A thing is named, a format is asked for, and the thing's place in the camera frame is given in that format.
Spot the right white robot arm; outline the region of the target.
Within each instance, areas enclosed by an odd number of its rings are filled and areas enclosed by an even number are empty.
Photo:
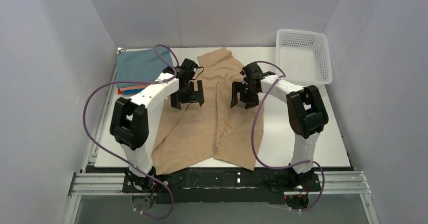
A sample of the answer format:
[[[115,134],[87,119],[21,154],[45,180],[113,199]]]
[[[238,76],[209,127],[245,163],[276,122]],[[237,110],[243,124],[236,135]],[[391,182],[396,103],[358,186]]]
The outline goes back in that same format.
[[[329,117],[319,89],[314,85],[306,87],[290,83],[285,75],[263,72],[255,61],[244,66],[240,72],[242,81],[232,83],[230,107],[238,102],[245,103],[245,108],[257,107],[261,110],[264,100],[259,93],[271,95],[287,105],[289,124],[295,134],[292,159],[284,167],[285,173],[268,181],[274,191],[286,189],[303,190],[314,180],[313,156],[316,142]]]

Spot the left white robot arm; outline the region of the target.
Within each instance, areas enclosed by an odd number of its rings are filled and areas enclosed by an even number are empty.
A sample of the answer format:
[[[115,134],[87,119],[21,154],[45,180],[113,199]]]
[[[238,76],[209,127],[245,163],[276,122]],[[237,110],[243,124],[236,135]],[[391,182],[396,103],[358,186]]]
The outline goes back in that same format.
[[[130,98],[120,97],[114,104],[110,134],[124,150],[129,169],[125,172],[128,185],[148,192],[155,181],[146,177],[153,166],[151,153],[154,143],[149,141],[149,114],[165,99],[171,107],[181,109],[185,103],[203,105],[202,81],[196,77],[200,66],[190,59],[176,67],[166,67],[155,83]]]

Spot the beige t shirt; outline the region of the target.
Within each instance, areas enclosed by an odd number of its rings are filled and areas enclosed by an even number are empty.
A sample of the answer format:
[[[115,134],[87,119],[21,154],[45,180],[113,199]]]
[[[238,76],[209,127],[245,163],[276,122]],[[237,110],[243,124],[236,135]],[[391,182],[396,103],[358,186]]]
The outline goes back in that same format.
[[[204,104],[183,104],[179,110],[164,103],[151,154],[156,173],[170,174],[209,158],[253,170],[263,137],[263,110],[245,109],[241,102],[230,108],[232,83],[242,81],[243,64],[226,48],[197,59],[204,67],[199,76]]]

